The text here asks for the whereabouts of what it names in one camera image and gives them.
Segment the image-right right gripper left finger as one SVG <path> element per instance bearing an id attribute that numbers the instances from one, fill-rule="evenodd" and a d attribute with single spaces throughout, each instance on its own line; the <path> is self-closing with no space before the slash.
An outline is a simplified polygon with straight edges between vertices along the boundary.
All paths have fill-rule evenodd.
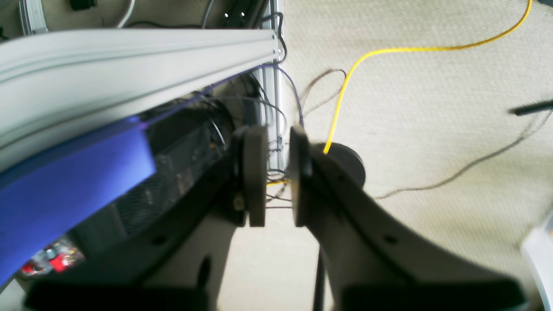
<path id="1" fill-rule="evenodd" d="M 156 222 L 31 286 L 28 311 L 214 311 L 234 232 L 265 225 L 268 131 L 243 127 Z"/>

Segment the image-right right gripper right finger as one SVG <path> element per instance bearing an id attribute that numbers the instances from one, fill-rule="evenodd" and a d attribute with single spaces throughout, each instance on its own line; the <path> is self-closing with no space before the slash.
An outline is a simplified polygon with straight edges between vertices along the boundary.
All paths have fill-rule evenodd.
<path id="1" fill-rule="evenodd" d="M 296 226 L 322 250 L 337 311 L 525 311 L 519 283 L 437 246 L 382 209 L 344 168 L 290 130 Z"/>

